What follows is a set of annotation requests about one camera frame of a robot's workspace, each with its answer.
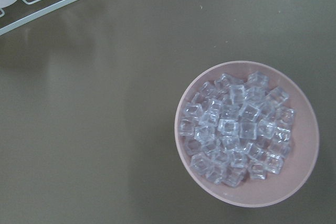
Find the pink bowl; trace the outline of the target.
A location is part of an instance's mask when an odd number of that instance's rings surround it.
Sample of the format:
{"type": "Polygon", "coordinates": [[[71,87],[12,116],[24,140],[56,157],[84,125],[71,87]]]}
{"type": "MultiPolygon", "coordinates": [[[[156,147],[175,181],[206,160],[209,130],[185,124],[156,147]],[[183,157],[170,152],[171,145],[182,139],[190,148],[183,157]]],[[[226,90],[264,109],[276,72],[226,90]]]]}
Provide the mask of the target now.
{"type": "Polygon", "coordinates": [[[319,153],[319,128],[314,110],[302,90],[285,74],[262,63],[230,61],[213,66],[197,76],[184,91],[177,106],[175,142],[180,159],[192,179],[208,194],[228,204],[258,208],[277,204],[296,193],[307,181],[316,164],[319,153]],[[286,105],[296,111],[293,122],[293,149],[288,155],[280,174],[268,175],[265,180],[246,179],[236,188],[224,184],[215,185],[190,168],[191,159],[183,147],[179,135],[182,107],[191,101],[197,89],[205,81],[213,81],[222,73],[246,79],[250,73],[260,71],[269,77],[269,86],[282,87],[289,95],[286,105]]]}

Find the pile of clear ice cubes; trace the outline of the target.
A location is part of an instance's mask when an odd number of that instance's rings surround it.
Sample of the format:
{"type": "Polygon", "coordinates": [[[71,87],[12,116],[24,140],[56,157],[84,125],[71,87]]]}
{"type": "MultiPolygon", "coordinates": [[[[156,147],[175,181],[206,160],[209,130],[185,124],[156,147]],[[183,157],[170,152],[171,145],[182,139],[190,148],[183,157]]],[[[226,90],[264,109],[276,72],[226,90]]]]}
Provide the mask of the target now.
{"type": "Polygon", "coordinates": [[[291,150],[295,111],[289,94],[269,88],[256,71],[246,80],[222,74],[182,106],[178,132],[190,167],[213,184],[237,187],[245,178],[279,174],[291,150]]]}

